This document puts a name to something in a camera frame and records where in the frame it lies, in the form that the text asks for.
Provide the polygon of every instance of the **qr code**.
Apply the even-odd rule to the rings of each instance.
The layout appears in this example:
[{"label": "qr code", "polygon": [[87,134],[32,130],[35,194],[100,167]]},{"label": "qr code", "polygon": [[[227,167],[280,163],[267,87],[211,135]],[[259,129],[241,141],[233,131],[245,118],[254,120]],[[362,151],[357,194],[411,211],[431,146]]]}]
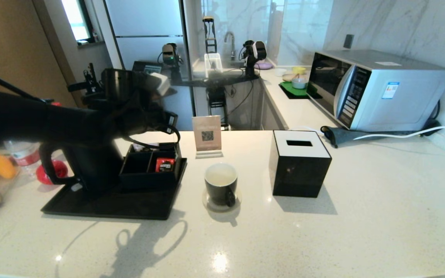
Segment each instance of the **qr code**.
[{"label": "qr code", "polygon": [[203,131],[202,141],[214,141],[214,131]]}]

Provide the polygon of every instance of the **plastic water bottle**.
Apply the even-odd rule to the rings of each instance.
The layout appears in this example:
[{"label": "plastic water bottle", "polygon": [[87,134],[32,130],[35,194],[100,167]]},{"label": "plastic water bottle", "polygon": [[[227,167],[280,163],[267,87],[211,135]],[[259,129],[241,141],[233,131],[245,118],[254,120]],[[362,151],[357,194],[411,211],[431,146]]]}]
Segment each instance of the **plastic water bottle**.
[{"label": "plastic water bottle", "polygon": [[36,177],[36,170],[41,165],[39,143],[5,141],[5,147],[20,166],[31,178]]}]

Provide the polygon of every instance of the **kettle handle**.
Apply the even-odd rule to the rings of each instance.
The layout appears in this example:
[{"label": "kettle handle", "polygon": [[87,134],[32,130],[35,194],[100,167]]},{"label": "kettle handle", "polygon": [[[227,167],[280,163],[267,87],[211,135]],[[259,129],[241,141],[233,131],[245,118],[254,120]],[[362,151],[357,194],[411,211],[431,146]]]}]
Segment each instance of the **kettle handle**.
[{"label": "kettle handle", "polygon": [[55,185],[64,185],[68,183],[77,183],[78,178],[76,176],[69,176],[67,178],[59,178],[56,175],[56,171],[54,169],[53,160],[51,159],[51,155],[54,151],[62,148],[60,145],[56,143],[42,143],[39,148],[39,155],[41,156],[42,167],[44,168],[44,172],[49,176],[49,179]]}]

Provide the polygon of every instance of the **window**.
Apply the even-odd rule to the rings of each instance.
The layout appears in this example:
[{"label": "window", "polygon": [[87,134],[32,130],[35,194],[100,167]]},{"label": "window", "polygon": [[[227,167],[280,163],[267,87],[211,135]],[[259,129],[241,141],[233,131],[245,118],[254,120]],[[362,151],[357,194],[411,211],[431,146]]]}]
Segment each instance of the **window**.
[{"label": "window", "polygon": [[95,42],[92,33],[92,23],[88,16],[84,0],[61,0],[65,8],[66,16],[71,25],[71,30],[78,44]]}]

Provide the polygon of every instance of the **microwave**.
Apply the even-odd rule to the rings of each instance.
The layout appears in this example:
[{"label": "microwave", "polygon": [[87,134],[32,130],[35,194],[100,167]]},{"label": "microwave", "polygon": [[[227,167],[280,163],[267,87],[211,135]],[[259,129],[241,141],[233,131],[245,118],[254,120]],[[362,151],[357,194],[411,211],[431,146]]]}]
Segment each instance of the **microwave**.
[{"label": "microwave", "polygon": [[418,131],[445,90],[445,68],[374,50],[316,52],[307,93],[340,125]]}]

